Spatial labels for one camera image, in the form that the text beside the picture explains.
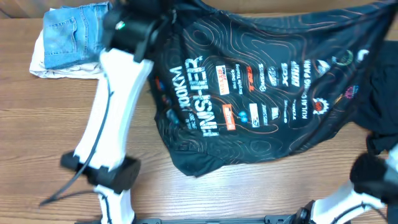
white cloth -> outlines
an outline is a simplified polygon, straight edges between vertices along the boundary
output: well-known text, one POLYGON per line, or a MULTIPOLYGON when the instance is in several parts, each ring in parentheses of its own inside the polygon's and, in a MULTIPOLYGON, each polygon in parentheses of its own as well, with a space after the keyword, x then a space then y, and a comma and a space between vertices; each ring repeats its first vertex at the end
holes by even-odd
POLYGON ((35 50, 33 52, 29 71, 33 75, 37 75, 40 78, 98 79, 99 77, 104 76, 101 64, 98 62, 74 65, 72 67, 60 70, 45 69, 43 31, 41 31, 39 38, 36 40, 35 50))

wooden table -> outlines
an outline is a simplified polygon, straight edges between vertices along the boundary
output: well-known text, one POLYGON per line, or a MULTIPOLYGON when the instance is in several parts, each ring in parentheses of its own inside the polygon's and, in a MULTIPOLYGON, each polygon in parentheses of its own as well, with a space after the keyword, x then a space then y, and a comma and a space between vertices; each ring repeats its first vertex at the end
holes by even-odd
MULTIPOLYGON (((60 156, 79 143, 95 95, 95 80, 41 79, 29 73, 41 19, 0 20, 0 224, 71 224, 101 215, 95 195, 38 210, 73 173, 60 156)), ((398 26, 389 34, 398 39, 398 26)), ((298 156, 226 166, 199 179, 178 171, 160 139, 148 86, 141 93, 127 153, 142 160, 132 190, 139 218, 238 218, 295 213, 348 180, 365 151, 366 131, 346 125, 337 136, 298 156)), ((91 189, 80 178, 69 192, 91 189)), ((354 223, 383 223, 368 212, 354 223)))

black cloth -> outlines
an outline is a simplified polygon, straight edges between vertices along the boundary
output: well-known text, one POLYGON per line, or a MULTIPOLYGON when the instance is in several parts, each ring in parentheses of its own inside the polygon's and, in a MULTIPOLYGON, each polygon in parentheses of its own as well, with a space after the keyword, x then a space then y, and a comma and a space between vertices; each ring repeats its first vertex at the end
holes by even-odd
POLYGON ((371 71, 354 121, 372 131, 367 147, 379 154, 398 144, 398 42, 383 43, 371 71))
POLYGON ((160 136, 175 166, 194 176, 332 138, 352 120, 397 5, 247 18, 176 2, 149 81, 160 136))

black t-shirt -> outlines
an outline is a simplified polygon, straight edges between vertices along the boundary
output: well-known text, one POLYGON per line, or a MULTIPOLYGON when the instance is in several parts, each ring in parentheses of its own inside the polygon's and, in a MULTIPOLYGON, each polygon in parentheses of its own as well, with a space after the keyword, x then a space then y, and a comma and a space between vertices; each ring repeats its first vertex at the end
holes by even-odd
POLYGON ((199 176, 272 161, 332 138, 351 118, 395 1, 247 18, 177 1, 150 76, 173 163, 199 176))

stack of folded clothes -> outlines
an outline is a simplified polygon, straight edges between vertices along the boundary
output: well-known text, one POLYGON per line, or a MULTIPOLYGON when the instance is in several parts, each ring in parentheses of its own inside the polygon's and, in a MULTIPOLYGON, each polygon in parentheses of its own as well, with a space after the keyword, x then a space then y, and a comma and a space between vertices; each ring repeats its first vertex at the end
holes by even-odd
POLYGON ((109 2, 102 2, 46 12, 30 72, 41 78, 102 77, 98 60, 103 49, 102 18, 110 7, 109 2))

